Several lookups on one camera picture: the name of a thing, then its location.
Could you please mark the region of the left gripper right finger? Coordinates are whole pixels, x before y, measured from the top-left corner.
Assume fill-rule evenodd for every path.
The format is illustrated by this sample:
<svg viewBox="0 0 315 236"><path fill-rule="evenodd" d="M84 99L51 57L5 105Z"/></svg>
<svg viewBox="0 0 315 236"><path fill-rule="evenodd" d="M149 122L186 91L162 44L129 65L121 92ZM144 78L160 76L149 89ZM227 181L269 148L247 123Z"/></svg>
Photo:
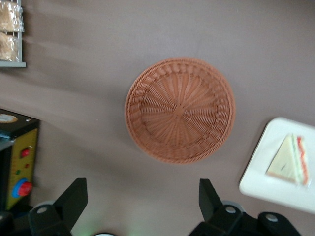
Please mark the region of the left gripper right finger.
<svg viewBox="0 0 315 236"><path fill-rule="evenodd" d="M204 221L190 236L236 236L242 223L243 212L236 206L222 203L208 179L199 182L199 207Z"/></svg>

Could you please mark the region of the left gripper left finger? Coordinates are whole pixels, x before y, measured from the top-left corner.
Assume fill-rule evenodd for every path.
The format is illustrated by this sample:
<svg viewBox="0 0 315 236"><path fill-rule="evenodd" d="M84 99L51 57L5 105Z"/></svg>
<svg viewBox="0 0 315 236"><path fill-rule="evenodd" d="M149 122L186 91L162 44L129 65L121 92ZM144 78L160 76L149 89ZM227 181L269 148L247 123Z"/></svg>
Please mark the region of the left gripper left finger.
<svg viewBox="0 0 315 236"><path fill-rule="evenodd" d="M33 236L70 236L88 203L87 180L77 178L54 202L43 202L28 213Z"/></svg>

